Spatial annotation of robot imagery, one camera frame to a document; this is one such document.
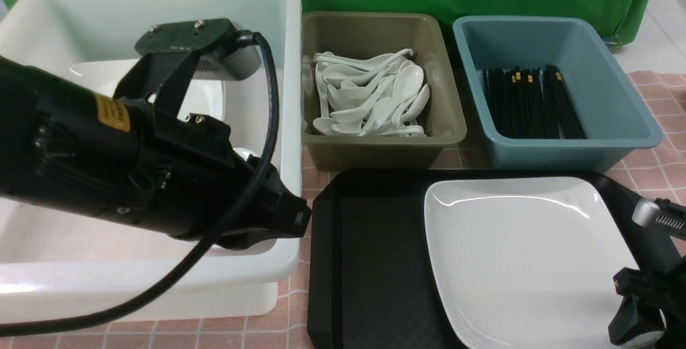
robotic arm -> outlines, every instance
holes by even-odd
[[[264,60],[270,116],[262,158],[233,151],[228,125],[177,119],[191,79],[241,80]],[[0,325],[0,337],[83,329],[123,317],[169,290],[214,244],[246,249],[302,237],[310,209],[270,159],[279,95],[269,44],[228,19],[155,26],[114,98],[0,57],[0,197],[198,241],[170,273],[117,307]],[[148,99],[156,95],[154,103]]]
[[[686,240],[686,207],[657,199],[642,198],[632,216],[635,224],[658,229]],[[686,258],[664,272],[622,269],[614,277],[615,290],[624,300],[609,326],[610,342],[644,347],[666,331],[667,322],[686,329]]]

white plate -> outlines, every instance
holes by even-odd
[[[571,177],[442,181],[424,198],[434,278],[471,349],[605,349],[637,268],[598,191]]]
[[[131,59],[77,63],[62,76],[73,83],[90,88],[93,92],[111,97],[115,94],[117,84],[137,61]],[[210,115],[223,121],[224,99],[221,81],[192,80],[179,109],[178,118],[184,119],[187,114],[193,113]]]

pink checkered tablecloth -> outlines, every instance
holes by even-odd
[[[637,150],[607,175],[649,198],[686,203],[686,75],[631,73],[651,112],[665,133],[655,149]],[[463,104],[470,128],[465,141],[441,153],[434,168],[488,168],[478,120]],[[307,149],[302,151],[302,195],[311,201],[336,172],[318,171]],[[311,349],[307,337],[309,230],[301,242],[298,269],[279,284],[279,300],[259,317],[158,322],[115,322],[79,332],[0,339],[0,349]],[[677,242],[686,255],[686,243]]]

plastic container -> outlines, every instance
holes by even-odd
[[[312,121],[319,117],[319,97],[314,83],[303,82],[302,142],[317,168],[429,168],[443,148],[465,138],[465,115],[436,19],[423,14],[375,12],[309,12],[302,18],[304,79],[314,77],[311,58],[315,53],[332,51],[339,56],[367,59],[404,48],[415,51],[413,60],[424,68],[431,88],[431,98],[419,117],[428,136],[318,134]]]
[[[590,169],[601,173],[662,131],[590,24],[553,17],[463,17],[453,31],[498,169]],[[483,94],[483,69],[556,65],[588,139],[510,139],[496,131]]]
[[[272,163],[301,193],[301,0],[18,0],[0,24],[0,55],[67,76],[73,65],[138,58],[134,44],[152,24],[230,18],[262,33],[282,75],[281,146]],[[262,153],[267,122],[264,71],[225,83],[230,140]],[[193,244],[103,220],[0,199],[0,322],[104,310],[162,278]],[[174,287],[127,320],[260,315],[277,283],[297,267],[298,239],[246,251],[214,249]]]

black chopstick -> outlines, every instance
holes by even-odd
[[[547,70],[543,71],[541,75],[541,81],[543,92],[543,112],[546,115],[546,138],[559,139],[560,122],[558,119],[558,109],[556,107],[555,94],[551,90]]]
[[[507,72],[502,68],[495,70],[496,75],[500,80],[500,94],[502,96],[502,103],[500,104],[500,113],[502,114],[502,129],[500,133],[502,136],[514,137],[514,120],[512,115],[512,95],[510,95],[510,80]]]
[[[512,104],[508,109],[512,117],[512,136],[515,139],[521,139],[524,137],[524,131],[522,127],[522,114],[521,114],[521,104],[519,100],[519,93],[517,91],[517,75],[514,70],[508,71],[506,73],[509,76],[508,95],[510,96],[510,101]]]
[[[576,109],[574,109],[574,105],[571,102],[571,95],[569,93],[569,88],[566,86],[566,82],[564,82],[564,78],[562,76],[562,73],[560,72],[559,68],[556,66],[551,66],[551,70],[554,71],[555,73],[555,78],[554,80],[556,81],[557,87],[558,87],[558,94],[561,96],[561,100],[564,104],[564,109],[569,115],[569,118],[571,120],[571,127],[573,131],[574,138],[576,139],[588,139],[588,136],[586,135],[586,131],[584,131],[583,125],[581,125],[581,120],[579,120],[579,115],[576,112]]]
[[[524,83],[524,97],[527,107],[527,115],[529,116],[529,133],[528,137],[531,139],[537,138],[541,124],[536,119],[536,105],[534,101],[534,76],[531,70],[525,70],[523,73],[522,83]]]
[[[543,88],[541,87],[541,69],[534,71],[534,93],[536,94],[536,105],[538,110],[539,122],[541,127],[539,129],[539,139],[551,138],[551,127],[554,123],[550,120],[550,115],[547,112],[546,98],[543,95]]]
[[[531,116],[529,115],[529,106],[527,105],[526,100],[524,76],[522,76],[524,71],[520,70],[519,66],[515,66],[514,73],[514,84],[517,87],[517,100],[519,103],[519,110],[517,110],[517,112],[519,113],[519,122],[521,122],[521,138],[524,139],[529,137],[529,131],[531,130]]]
[[[555,112],[562,128],[565,139],[578,139],[578,134],[574,128],[574,124],[571,118],[571,112],[569,112],[569,106],[564,103],[564,96],[561,91],[559,83],[557,83],[555,72],[550,68],[546,69],[546,80],[548,82],[548,88],[550,90],[550,95],[554,102]]]
[[[541,95],[536,88],[536,82],[538,78],[535,76],[536,70],[529,71],[527,73],[527,96],[529,97],[529,103],[531,107],[531,132],[530,137],[532,139],[542,138],[542,120],[541,120]]]

